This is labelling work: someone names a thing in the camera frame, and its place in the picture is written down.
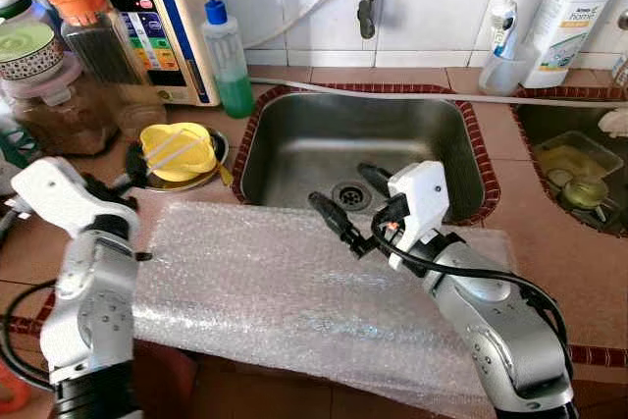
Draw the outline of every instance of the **white plastic bottle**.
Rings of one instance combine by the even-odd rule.
[[[494,0],[491,4],[493,40],[491,51],[505,59],[514,59],[517,38],[517,3],[514,0]]]
[[[526,44],[537,59],[522,82],[525,87],[560,85],[608,0],[544,0]]]
[[[203,38],[225,112],[232,118],[248,117],[253,113],[255,100],[237,20],[227,15],[221,0],[209,0],[205,12],[207,22],[202,27]]]

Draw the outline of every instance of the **cable connector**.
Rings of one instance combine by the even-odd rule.
[[[408,200],[404,193],[398,193],[393,198],[389,198],[386,207],[382,210],[382,222],[399,223],[410,214]]]

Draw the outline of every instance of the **green object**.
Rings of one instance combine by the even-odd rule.
[[[24,169],[39,154],[37,142],[22,128],[0,131],[0,152],[5,161]]]
[[[255,100],[248,76],[231,81],[216,78],[216,86],[227,115],[232,118],[244,118],[253,113]]]
[[[166,38],[149,38],[150,45],[155,49],[171,49]]]
[[[39,22],[17,22],[0,26],[0,62],[21,59],[46,46],[54,31]]]
[[[0,9],[0,17],[5,20],[12,19],[13,17],[23,14],[32,5],[32,0],[19,0],[7,7]]]
[[[576,208],[593,210],[608,197],[608,185],[597,177],[574,177],[565,185],[562,195]]]

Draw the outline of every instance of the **faucet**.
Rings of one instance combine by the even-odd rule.
[[[360,34],[364,39],[375,35],[373,22],[373,2],[375,0],[361,0],[357,8],[357,20],[360,22]]]

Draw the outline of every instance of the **yellow plastic lid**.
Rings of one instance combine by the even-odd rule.
[[[218,162],[209,132],[196,123],[151,125],[139,140],[148,165],[157,166],[153,173],[164,181],[189,181],[211,171]]]

